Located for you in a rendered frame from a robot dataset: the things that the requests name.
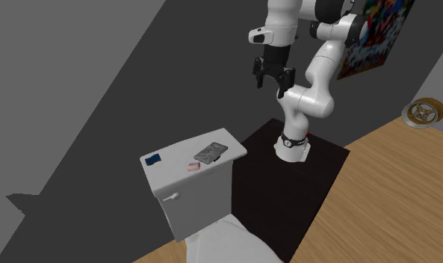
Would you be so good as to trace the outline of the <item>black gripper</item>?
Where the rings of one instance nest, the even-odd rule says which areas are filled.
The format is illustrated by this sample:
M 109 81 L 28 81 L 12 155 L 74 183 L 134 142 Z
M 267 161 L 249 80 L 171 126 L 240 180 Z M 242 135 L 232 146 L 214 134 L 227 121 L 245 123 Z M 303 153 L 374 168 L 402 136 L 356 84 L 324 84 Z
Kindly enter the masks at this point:
M 291 46 L 265 45 L 263 55 L 255 58 L 253 64 L 256 87 L 258 89 L 263 87 L 265 75 L 276 78 L 279 84 L 278 99 L 282 99 L 295 82 L 295 68 L 285 69 L 290 49 Z

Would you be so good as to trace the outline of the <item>grey patterned flat tablet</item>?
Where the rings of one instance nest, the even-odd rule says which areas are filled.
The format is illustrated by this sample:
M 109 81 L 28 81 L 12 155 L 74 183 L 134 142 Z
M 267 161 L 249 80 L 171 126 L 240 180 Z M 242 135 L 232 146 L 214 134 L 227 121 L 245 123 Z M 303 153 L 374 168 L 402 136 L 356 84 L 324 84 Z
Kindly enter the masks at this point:
M 209 144 L 206 148 L 195 154 L 193 158 L 204 164 L 210 164 L 216 161 L 227 149 L 227 146 L 213 142 Z

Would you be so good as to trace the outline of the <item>gold round wheel-shaped object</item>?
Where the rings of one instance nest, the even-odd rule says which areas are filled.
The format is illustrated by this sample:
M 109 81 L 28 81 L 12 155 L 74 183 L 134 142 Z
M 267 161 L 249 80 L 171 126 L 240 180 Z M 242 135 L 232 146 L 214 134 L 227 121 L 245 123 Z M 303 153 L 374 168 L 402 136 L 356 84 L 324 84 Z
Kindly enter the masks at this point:
M 416 99 L 401 111 L 405 124 L 414 129 L 426 129 L 443 119 L 443 104 L 434 98 Z

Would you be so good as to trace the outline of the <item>white toilet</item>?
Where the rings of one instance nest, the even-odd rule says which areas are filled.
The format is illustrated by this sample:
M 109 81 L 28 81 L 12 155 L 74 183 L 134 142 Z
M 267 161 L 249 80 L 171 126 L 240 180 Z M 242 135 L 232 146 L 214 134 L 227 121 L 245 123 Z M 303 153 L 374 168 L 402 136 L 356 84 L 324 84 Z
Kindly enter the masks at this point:
M 228 149 L 214 162 L 193 157 L 216 142 Z M 154 154 L 161 161 L 147 166 Z M 147 182 L 173 237 L 184 241 L 187 263 L 283 263 L 232 213 L 232 168 L 247 150 L 225 129 L 192 137 L 140 157 Z M 188 171 L 190 163 L 200 169 Z

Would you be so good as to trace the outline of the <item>black robot stand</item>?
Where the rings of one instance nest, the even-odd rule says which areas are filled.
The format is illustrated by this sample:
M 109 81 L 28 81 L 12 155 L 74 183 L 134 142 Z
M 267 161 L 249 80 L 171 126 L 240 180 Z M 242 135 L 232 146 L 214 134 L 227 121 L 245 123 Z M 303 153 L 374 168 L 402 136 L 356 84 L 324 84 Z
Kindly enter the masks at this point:
M 233 164 L 232 213 L 289 263 L 350 152 L 309 134 L 306 161 L 285 162 L 273 148 L 283 126 L 270 119 L 243 141 L 247 154 Z

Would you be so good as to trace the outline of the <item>colourful wall picture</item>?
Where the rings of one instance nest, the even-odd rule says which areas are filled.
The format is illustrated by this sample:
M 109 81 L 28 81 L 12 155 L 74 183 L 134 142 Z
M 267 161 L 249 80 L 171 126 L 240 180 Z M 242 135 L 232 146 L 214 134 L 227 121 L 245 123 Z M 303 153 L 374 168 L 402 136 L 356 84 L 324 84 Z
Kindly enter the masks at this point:
M 337 79 L 382 66 L 412 9 L 415 0 L 366 0 L 362 14 L 368 31 L 345 55 Z

